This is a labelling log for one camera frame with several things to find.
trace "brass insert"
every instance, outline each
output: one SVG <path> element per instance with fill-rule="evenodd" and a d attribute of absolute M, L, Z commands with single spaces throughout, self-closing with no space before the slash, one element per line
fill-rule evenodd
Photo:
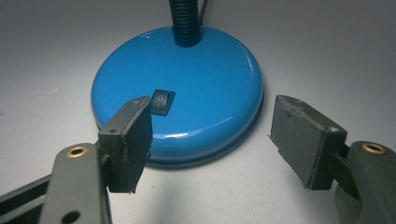
<path fill-rule="evenodd" d="M 378 155 L 384 155 L 387 153 L 386 149 L 384 149 L 380 145 L 374 144 L 374 143 L 363 143 L 363 145 L 361 147 L 363 147 L 363 149 L 368 152 L 378 154 Z"/>
<path fill-rule="evenodd" d="M 76 158 L 84 155 L 87 151 L 88 149 L 85 147 L 74 147 L 66 153 L 66 156 L 68 158 Z"/>

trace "white background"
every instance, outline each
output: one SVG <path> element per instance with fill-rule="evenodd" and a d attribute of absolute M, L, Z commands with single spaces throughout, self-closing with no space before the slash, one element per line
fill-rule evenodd
<path fill-rule="evenodd" d="M 167 1 L 0 0 L 0 194 L 50 173 L 56 154 L 94 143 L 93 78 L 119 45 L 171 25 Z M 147 168 L 111 194 L 114 223 L 336 223 L 333 191 L 309 191 L 268 138 L 277 94 L 346 130 L 396 146 L 396 3 L 209 1 L 204 23 L 243 42 L 262 69 L 252 134 L 204 166 Z"/>

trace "lamp base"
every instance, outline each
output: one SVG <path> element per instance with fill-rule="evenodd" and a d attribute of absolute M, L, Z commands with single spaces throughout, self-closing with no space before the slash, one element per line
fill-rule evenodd
<path fill-rule="evenodd" d="M 219 30 L 175 44 L 172 28 L 139 35 L 116 49 L 92 84 L 92 111 L 103 127 L 128 100 L 173 91 L 166 116 L 152 115 L 149 164 L 186 167 L 213 160 L 241 139 L 260 113 L 262 74 L 250 51 Z"/>

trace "white surface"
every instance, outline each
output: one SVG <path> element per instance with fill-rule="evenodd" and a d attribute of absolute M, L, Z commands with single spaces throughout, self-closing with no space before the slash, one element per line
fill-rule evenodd
<path fill-rule="evenodd" d="M 209 1 L 205 25 L 256 56 L 265 104 L 254 132 L 216 162 L 147 168 L 111 194 L 114 223 L 336 223 L 331 191 L 305 190 L 267 135 L 274 101 L 306 101 L 358 140 L 396 146 L 396 3 Z M 63 148 L 96 141 L 90 90 L 128 39 L 171 24 L 167 1 L 0 0 L 0 194 L 47 175 Z"/>

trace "black cable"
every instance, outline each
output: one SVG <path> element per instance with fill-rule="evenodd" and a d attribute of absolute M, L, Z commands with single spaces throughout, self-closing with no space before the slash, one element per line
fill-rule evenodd
<path fill-rule="evenodd" d="M 205 1 L 202 3 L 201 11 L 200 11 L 200 13 L 199 13 L 199 24 L 200 24 L 201 26 L 204 25 L 204 15 L 205 15 L 205 11 L 206 11 L 207 1 L 208 1 L 208 0 L 205 0 Z"/>

